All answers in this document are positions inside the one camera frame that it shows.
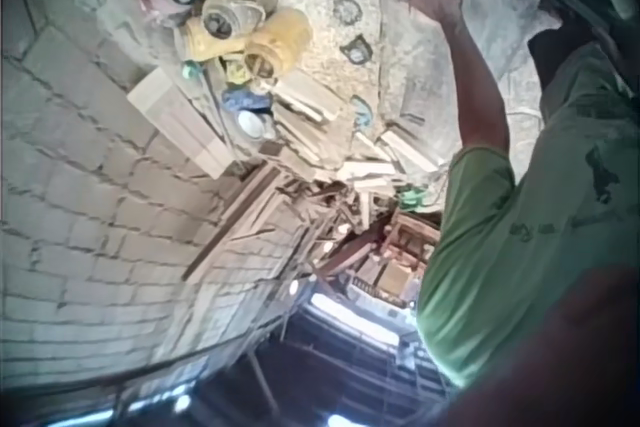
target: concrete block wall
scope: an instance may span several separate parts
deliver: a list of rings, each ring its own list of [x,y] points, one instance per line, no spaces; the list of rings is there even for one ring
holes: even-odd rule
[[[144,71],[73,0],[3,0],[2,27],[4,387],[102,376],[217,342],[256,281],[281,268],[295,219],[279,211],[276,232],[224,252],[202,286],[185,285],[239,179],[208,178],[127,102]],[[206,286],[215,292],[197,324]],[[194,338],[172,337],[184,316]]]

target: cloth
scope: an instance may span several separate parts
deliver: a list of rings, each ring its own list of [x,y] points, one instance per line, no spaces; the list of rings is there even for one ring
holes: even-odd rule
[[[506,359],[585,271],[640,265],[638,110],[620,85],[584,46],[543,93],[546,126],[518,185],[490,148],[452,162],[417,326],[455,385]]]

